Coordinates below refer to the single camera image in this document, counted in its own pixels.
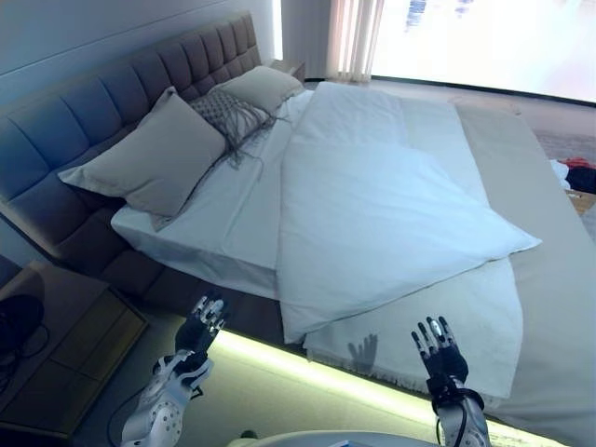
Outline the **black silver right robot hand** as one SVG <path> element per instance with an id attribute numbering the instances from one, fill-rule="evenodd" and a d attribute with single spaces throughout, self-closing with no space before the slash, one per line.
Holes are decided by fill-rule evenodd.
<path id="1" fill-rule="evenodd" d="M 430 379 L 448 379 L 464 384 L 469 370 L 461 354 L 446 319 L 426 317 L 425 322 L 418 322 L 417 329 L 411 332 Z"/>

